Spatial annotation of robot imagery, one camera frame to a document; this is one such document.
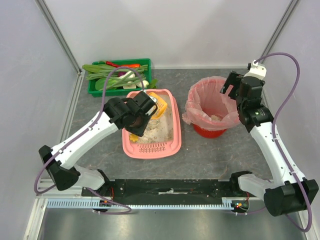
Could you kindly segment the pink plastic bin liner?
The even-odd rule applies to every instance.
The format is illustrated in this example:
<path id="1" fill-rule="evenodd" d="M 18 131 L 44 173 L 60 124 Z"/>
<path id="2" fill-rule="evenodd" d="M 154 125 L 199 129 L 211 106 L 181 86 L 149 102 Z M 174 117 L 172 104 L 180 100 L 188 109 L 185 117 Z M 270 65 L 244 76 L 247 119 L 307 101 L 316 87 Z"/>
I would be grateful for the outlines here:
<path id="1" fill-rule="evenodd" d="M 240 124 L 236 101 L 229 98 L 230 90 L 220 93 L 226 78 L 221 76 L 205 77 L 191 86 L 187 94 L 182 120 L 202 128 L 211 124 L 221 124 L 227 129 Z M 210 116 L 223 117 L 222 121 L 212 121 Z"/>

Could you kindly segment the clumped litter lump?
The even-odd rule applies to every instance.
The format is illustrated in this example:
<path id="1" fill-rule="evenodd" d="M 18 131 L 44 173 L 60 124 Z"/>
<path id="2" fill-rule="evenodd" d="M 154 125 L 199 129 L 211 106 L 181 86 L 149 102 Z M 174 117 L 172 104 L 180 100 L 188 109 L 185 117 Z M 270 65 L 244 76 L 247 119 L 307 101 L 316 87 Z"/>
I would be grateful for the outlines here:
<path id="1" fill-rule="evenodd" d="M 213 115 L 210 116 L 210 119 L 211 119 L 213 122 L 221 122 L 222 119 L 223 119 L 223 117 L 213 114 Z"/>

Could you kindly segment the pink litter box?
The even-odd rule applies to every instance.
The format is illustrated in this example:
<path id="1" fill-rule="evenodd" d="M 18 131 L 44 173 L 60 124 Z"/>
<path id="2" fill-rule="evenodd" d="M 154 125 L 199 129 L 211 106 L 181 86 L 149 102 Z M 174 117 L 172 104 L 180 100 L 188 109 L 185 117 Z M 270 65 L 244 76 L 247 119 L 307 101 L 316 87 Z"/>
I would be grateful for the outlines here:
<path id="1" fill-rule="evenodd" d="M 161 159 L 176 154 L 182 145 L 181 122 L 176 99 L 167 89 L 147 89 L 146 92 L 155 92 L 157 95 L 168 95 L 172 106 L 173 139 L 159 143 L 130 142 L 130 132 L 122 130 L 122 148 L 124 153 L 134 159 L 152 160 Z"/>

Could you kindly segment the yellow litter scoop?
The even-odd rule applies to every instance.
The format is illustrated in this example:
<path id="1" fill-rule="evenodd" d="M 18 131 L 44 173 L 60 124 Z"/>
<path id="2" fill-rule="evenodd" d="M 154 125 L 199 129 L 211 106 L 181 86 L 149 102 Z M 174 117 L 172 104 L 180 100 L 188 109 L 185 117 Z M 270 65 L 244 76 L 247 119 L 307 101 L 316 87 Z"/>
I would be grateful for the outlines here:
<path id="1" fill-rule="evenodd" d="M 152 111 L 151 120 L 158 120 L 165 113 L 168 104 L 162 97 L 153 91 L 148 92 L 147 94 L 156 104 L 156 111 Z"/>

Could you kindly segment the red trash bin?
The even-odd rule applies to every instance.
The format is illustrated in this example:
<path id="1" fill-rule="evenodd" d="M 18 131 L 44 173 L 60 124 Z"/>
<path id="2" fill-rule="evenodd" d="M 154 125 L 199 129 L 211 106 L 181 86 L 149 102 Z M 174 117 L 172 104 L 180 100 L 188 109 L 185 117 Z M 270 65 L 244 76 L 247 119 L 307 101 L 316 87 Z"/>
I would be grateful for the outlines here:
<path id="1" fill-rule="evenodd" d="M 227 131 L 227 128 L 220 123 L 211 124 L 210 126 L 208 125 L 205 127 L 200 127 L 197 124 L 193 124 L 192 126 L 197 134 L 208 139 L 218 138 Z"/>

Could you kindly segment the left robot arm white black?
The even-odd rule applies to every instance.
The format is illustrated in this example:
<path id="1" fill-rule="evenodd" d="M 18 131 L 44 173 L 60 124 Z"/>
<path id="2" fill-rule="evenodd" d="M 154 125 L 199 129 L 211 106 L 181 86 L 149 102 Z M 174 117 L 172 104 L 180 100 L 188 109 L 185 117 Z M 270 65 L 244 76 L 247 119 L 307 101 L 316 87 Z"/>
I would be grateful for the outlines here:
<path id="1" fill-rule="evenodd" d="M 114 97 L 102 104 L 100 111 L 86 125 L 63 142 L 42 146 L 38 153 L 59 191 L 75 185 L 98 190 L 105 182 L 104 174 L 77 165 L 78 160 L 101 140 L 125 129 L 143 136 L 144 131 L 159 109 L 160 97 L 155 93 L 139 91 L 133 98 Z"/>

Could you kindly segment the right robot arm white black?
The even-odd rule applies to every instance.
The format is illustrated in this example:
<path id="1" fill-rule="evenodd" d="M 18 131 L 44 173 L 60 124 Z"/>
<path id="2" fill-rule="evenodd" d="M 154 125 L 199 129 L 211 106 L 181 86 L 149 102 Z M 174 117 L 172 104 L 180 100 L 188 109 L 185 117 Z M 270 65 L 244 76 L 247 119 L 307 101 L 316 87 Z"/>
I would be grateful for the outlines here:
<path id="1" fill-rule="evenodd" d="M 231 175 L 232 187 L 263 200 L 268 212 L 277 217 L 307 210 L 319 186 L 305 177 L 283 145 L 272 113 L 262 104 L 264 84 L 263 79 L 231 71 L 220 93 L 230 89 L 228 96 L 236 102 L 239 120 L 258 144 L 273 177 L 269 182 L 240 171 Z"/>

